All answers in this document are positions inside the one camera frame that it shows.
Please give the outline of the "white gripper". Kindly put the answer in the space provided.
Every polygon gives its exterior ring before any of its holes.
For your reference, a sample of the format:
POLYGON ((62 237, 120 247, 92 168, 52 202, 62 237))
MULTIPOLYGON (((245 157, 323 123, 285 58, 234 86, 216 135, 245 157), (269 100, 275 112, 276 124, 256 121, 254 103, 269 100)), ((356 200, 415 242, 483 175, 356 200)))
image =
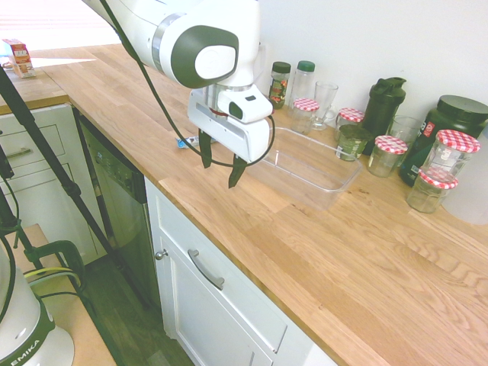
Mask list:
POLYGON ((270 127, 265 120, 273 111, 271 102, 258 88, 245 91, 221 91, 217 97, 217 115, 208 106, 204 90, 194 89, 190 93, 188 117, 199 128, 198 139, 201 161, 204 168, 212 163, 211 137, 231 150, 232 171, 228 188, 234 188, 246 170, 247 162, 260 158, 268 148, 270 127))

